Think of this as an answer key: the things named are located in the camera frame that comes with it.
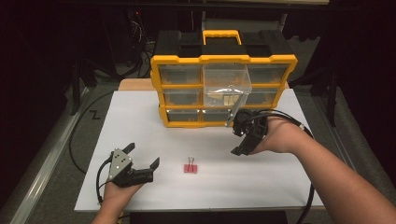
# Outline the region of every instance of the plastic drawer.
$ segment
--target plastic drawer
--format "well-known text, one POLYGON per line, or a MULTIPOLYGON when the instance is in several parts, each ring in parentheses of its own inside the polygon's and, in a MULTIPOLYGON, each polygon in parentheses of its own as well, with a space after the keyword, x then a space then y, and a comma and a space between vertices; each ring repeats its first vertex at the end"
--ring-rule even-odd
POLYGON ((167 105, 198 105, 201 89, 167 89, 163 97, 167 105))
POLYGON ((198 121, 199 110, 198 109, 174 109, 166 110, 168 119, 172 121, 198 121))
POLYGON ((280 83, 288 64, 285 63, 259 63, 248 64, 247 70, 251 83, 280 83))
POLYGON ((203 119, 204 121, 226 121, 230 115, 229 109, 204 109, 203 119))
POLYGON ((248 95, 246 105, 268 105, 276 96, 277 88, 253 89, 248 95))
POLYGON ((233 106, 239 96, 251 91, 243 63, 210 63, 204 66, 204 106, 233 106))
POLYGON ((159 65, 162 84, 198 84, 201 82, 200 64, 159 65))

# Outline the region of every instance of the forearm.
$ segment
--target forearm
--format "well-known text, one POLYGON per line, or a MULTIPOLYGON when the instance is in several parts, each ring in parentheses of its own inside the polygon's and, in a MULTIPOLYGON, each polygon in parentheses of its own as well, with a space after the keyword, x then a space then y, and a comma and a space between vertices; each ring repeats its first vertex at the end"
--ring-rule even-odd
POLYGON ((96 215, 95 219, 93 220, 92 224, 111 224, 117 223, 121 211, 115 209, 114 207, 107 207, 107 205, 103 205, 99 210, 98 214, 96 215))
POLYGON ((382 194, 308 136, 290 151, 303 165, 335 223, 390 223, 396 210, 382 194))

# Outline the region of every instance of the white paper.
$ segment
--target white paper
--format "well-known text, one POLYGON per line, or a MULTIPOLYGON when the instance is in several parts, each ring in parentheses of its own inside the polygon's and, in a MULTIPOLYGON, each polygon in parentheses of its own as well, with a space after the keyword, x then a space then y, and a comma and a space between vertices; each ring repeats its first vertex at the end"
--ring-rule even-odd
MULTIPOLYGON (((308 127, 293 90, 284 90, 278 107, 308 127)), ((243 137, 232 128, 166 128, 158 112, 156 91, 116 91, 76 211, 97 211, 95 178, 114 148, 135 143, 129 154, 135 169, 146 169, 160 157, 154 182, 147 183, 128 204, 129 211, 269 209, 305 206, 310 181, 290 154, 263 152, 235 156, 230 151, 243 137), (184 164, 194 157, 198 173, 185 174, 184 164)), ((108 176, 108 166, 101 183, 108 176)), ((314 206, 323 203, 315 196, 314 206)))

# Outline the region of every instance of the red object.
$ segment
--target red object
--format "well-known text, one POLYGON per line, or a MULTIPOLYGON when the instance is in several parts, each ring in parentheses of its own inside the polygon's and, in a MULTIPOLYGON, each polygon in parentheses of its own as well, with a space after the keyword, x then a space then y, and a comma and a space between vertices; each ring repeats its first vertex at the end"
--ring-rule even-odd
POLYGON ((191 164, 184 164, 184 173, 197 174, 198 166, 191 164))

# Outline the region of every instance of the black wire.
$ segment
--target black wire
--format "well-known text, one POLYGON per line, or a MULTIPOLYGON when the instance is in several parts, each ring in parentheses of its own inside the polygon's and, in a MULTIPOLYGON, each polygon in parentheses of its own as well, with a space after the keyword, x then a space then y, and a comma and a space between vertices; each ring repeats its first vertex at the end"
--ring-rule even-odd
POLYGON ((311 187, 309 188, 308 201, 306 202, 305 209, 300 214, 300 217, 297 220, 296 224, 302 224, 303 223, 306 215, 308 214, 309 210, 311 209, 312 201, 314 200, 314 193, 315 193, 315 188, 314 188, 314 186, 311 183, 311 187))
POLYGON ((147 77, 149 77, 149 71, 151 71, 151 63, 150 63, 149 53, 152 54, 152 52, 149 51, 149 50, 143 50, 143 52, 146 54, 145 64, 148 65, 148 70, 146 71, 146 73, 143 76, 140 76, 140 69, 139 69, 139 73, 137 74, 138 78, 147 78, 147 77))
POLYGON ((97 197, 98 197, 98 202, 99 202, 99 204, 102 204, 102 202, 103 202, 102 196, 100 195, 100 192, 99 192, 99 188, 101 188, 101 186, 99 186, 100 174, 102 173, 103 168, 104 168, 108 163, 111 163, 111 158, 112 158, 112 156, 110 156, 107 160, 105 160, 105 161, 103 162, 103 164, 99 167, 98 173, 97 173, 97 175, 96 175, 96 195, 97 195, 97 197))
POLYGON ((136 72, 137 70, 139 70, 142 67, 142 64, 143 64, 143 60, 142 60, 142 57, 140 57, 131 70, 129 70, 128 72, 126 72, 124 74, 121 74, 120 76, 126 77, 126 76, 133 74, 134 72, 136 72))
POLYGON ((259 110, 257 112, 259 112, 259 113, 261 113, 261 112, 276 112, 278 114, 281 114, 281 115, 284 115, 284 116, 288 117, 289 119, 294 119, 292 116, 288 115, 287 113, 285 113, 283 111, 280 111, 280 110, 276 110, 276 109, 262 109, 262 110, 259 110))
POLYGON ((105 183, 103 183, 103 184, 101 184, 101 185, 99 186, 99 189, 101 189, 102 186, 104 186, 105 184, 110 183, 110 182, 111 182, 111 180, 107 180, 105 183))
POLYGON ((78 166, 78 164, 76 163, 76 160, 74 159, 74 156, 73 156, 73 150, 72 150, 73 136, 74 136, 74 134, 75 134, 75 132, 76 132, 77 126, 79 125, 79 122, 81 121, 82 117, 84 117, 84 114, 88 111, 88 109, 89 109, 93 104, 95 104, 96 102, 98 102, 99 100, 101 100, 102 98, 108 96, 109 94, 111 94, 111 93, 113 93, 113 92, 114 92, 114 91, 108 92, 108 93, 106 93, 106 94, 100 96, 100 97, 97 98, 96 100, 94 100, 92 103, 90 103, 90 104, 87 106, 87 108, 85 108, 85 110, 81 113, 81 115, 79 116, 78 120, 76 121, 75 126, 73 127, 72 132, 70 133, 69 144, 68 144, 68 146, 69 146, 70 158, 72 159, 72 162, 73 162, 73 164, 76 166, 76 168, 77 168, 80 172, 82 172, 84 175, 87 174, 87 172, 84 171, 82 168, 80 168, 80 167, 78 166))
POLYGON ((287 119, 288 121, 290 121, 291 123, 293 123, 293 124, 295 124, 297 126, 300 126, 302 124, 300 121, 298 121, 297 119, 292 118, 291 116, 283 115, 283 114, 269 114, 269 113, 252 116, 252 117, 244 120, 244 123, 248 124, 248 123, 250 123, 251 121, 253 121, 255 119, 268 118, 268 117, 279 117, 279 118, 282 118, 282 119, 287 119))

